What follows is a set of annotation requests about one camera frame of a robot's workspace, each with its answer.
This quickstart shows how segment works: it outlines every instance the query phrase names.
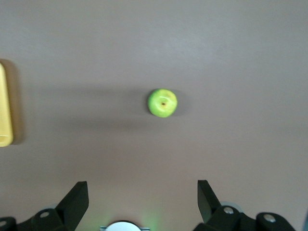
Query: apple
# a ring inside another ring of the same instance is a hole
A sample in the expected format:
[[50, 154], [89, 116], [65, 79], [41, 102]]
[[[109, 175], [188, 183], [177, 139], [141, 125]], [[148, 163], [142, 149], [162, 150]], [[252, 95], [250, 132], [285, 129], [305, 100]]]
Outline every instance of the apple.
[[154, 116], [161, 118], [169, 117], [177, 109], [178, 100], [176, 95], [167, 89], [154, 90], [148, 99], [148, 107]]

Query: yellow object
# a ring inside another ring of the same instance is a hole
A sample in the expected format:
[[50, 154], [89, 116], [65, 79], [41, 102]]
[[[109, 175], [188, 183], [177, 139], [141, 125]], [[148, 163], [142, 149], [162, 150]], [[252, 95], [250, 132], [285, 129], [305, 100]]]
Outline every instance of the yellow object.
[[3, 66], [0, 64], [0, 147], [12, 143], [13, 131], [10, 114], [10, 104], [6, 77]]

